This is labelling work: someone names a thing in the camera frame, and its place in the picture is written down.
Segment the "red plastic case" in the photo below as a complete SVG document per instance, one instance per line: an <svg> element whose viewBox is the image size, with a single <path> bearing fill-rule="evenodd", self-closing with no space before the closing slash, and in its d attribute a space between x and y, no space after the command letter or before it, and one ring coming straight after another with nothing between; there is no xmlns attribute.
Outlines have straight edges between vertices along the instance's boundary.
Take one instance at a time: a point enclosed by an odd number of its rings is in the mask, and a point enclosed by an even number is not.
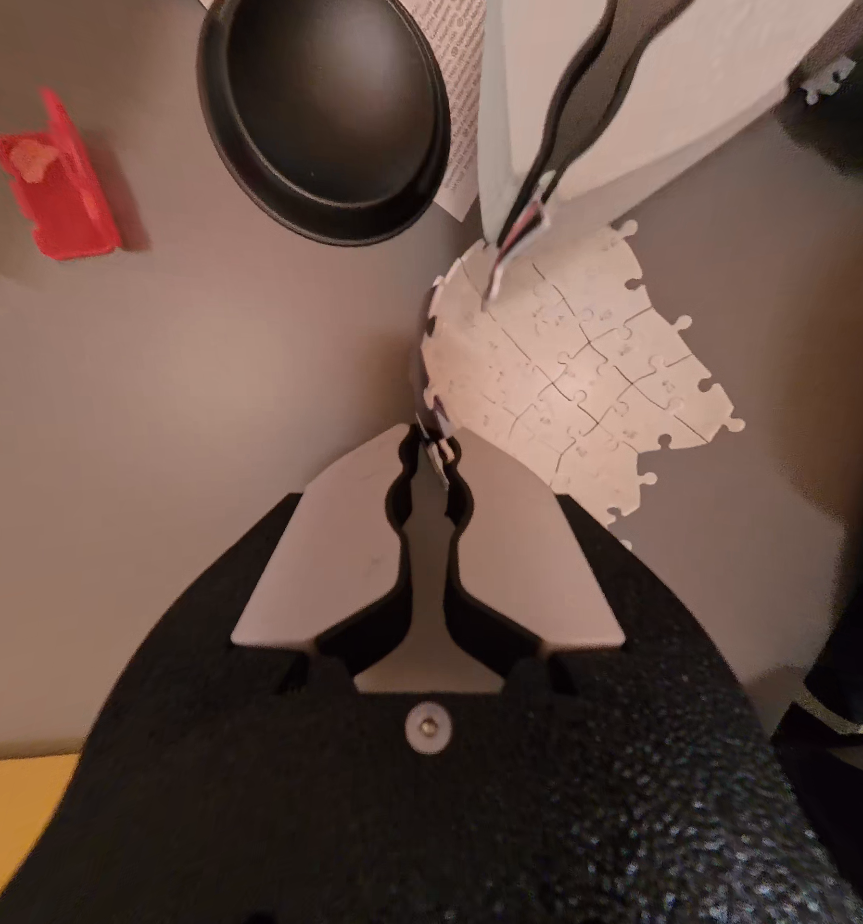
<svg viewBox="0 0 863 924"><path fill-rule="evenodd" d="M56 93L41 88L40 96L45 128L0 135L0 167L45 257L108 255L122 237L86 146Z"/></svg>

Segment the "black round ball stand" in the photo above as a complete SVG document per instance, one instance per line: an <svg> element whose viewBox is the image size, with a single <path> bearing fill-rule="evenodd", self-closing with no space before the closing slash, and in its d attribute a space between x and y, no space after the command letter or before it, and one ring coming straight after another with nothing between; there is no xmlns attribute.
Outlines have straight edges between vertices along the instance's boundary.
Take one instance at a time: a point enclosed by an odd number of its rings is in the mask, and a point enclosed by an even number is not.
<svg viewBox="0 0 863 924"><path fill-rule="evenodd" d="M220 1L197 50L218 155L278 224L339 247L403 233L444 180L444 78L394 1Z"/></svg>

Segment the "puzzle instruction leaflet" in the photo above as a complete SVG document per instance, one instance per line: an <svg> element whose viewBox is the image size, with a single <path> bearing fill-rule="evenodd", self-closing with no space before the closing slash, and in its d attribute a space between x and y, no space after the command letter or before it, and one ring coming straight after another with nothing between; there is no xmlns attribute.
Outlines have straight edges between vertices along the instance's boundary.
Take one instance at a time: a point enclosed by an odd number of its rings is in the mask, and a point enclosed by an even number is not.
<svg viewBox="0 0 863 924"><path fill-rule="evenodd" d="M450 153L435 202L463 222L479 195L478 141L485 1L405 1L444 78Z"/></svg>

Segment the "person's black clothing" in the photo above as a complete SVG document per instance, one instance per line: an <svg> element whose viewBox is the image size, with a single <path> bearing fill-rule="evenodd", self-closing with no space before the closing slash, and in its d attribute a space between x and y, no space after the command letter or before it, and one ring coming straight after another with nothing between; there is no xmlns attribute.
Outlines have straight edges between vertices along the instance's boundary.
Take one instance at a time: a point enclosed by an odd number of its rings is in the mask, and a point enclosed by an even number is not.
<svg viewBox="0 0 863 924"><path fill-rule="evenodd" d="M853 71L832 95L798 100L809 71L777 118L797 146L818 154L863 191L863 39L843 53ZM782 419L775 437L792 481L822 510L840 516L841 553L834 626L807 670L808 704L784 713L772 740L795 794L841 875L863 902L863 761L840 752L863 750L863 225L842 234L836 264L810 283L807 330L797 335L785 375Z"/></svg>

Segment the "partly built puzzle ball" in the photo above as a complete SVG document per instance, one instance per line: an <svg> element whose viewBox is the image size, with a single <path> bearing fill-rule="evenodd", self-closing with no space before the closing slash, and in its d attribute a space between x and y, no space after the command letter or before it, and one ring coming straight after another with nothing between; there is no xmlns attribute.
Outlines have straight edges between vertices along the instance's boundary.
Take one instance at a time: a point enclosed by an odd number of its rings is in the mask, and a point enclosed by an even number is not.
<svg viewBox="0 0 863 924"><path fill-rule="evenodd" d="M636 221L512 260L487 295L495 248L478 240L439 276L418 348L427 438L488 441L600 525L653 484L638 458L741 432L725 389L651 304Z"/></svg>

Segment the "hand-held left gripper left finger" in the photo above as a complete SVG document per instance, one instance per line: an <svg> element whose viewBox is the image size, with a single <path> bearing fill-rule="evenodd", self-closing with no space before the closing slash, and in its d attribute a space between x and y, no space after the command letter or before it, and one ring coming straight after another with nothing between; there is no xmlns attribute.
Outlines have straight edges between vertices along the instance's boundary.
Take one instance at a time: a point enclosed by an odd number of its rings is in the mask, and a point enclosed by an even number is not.
<svg viewBox="0 0 863 924"><path fill-rule="evenodd" d="M306 486L231 634L249 648L307 651L391 592L400 531L388 496L404 473L399 423L341 456Z"/></svg>

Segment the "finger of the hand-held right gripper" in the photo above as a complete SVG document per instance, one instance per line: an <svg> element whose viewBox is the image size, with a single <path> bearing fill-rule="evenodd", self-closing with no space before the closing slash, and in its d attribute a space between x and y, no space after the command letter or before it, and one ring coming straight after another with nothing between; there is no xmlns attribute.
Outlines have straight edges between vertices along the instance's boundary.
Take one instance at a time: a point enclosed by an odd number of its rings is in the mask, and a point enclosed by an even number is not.
<svg viewBox="0 0 863 924"><path fill-rule="evenodd" d="M607 40L616 6L605 1L488 2L477 169L489 244L505 240L548 171L558 113Z"/></svg>
<svg viewBox="0 0 863 924"><path fill-rule="evenodd" d="M693 2L641 54L622 103L549 200L551 212L628 212L780 98L846 1Z"/></svg>

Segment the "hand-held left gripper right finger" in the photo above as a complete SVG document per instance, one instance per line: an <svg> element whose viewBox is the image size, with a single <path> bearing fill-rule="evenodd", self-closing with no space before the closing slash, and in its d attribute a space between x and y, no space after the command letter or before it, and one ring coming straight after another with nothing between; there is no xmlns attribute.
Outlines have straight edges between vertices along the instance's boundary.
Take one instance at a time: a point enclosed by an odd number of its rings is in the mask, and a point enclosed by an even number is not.
<svg viewBox="0 0 863 924"><path fill-rule="evenodd" d="M472 431L456 444L452 498L469 494L454 534L459 588L541 652L621 648L624 631L548 484Z"/></svg>

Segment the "yellow plastic bin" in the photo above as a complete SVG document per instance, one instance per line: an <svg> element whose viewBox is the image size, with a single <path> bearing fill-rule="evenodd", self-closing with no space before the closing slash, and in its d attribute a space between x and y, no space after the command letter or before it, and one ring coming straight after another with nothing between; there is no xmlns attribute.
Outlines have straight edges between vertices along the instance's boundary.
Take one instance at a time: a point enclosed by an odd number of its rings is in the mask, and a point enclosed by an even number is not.
<svg viewBox="0 0 863 924"><path fill-rule="evenodd" d="M78 754L0 759L0 892L68 787Z"/></svg>

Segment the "pile of white puzzle pieces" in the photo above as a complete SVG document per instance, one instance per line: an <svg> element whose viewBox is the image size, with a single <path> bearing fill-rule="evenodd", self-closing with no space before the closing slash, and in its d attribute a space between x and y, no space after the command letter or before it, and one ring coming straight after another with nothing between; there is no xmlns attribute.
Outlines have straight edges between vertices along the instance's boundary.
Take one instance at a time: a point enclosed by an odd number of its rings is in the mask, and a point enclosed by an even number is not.
<svg viewBox="0 0 863 924"><path fill-rule="evenodd" d="M855 68L856 62L844 54L802 80L800 90L804 93L806 104L813 106L822 98L834 95Z"/></svg>

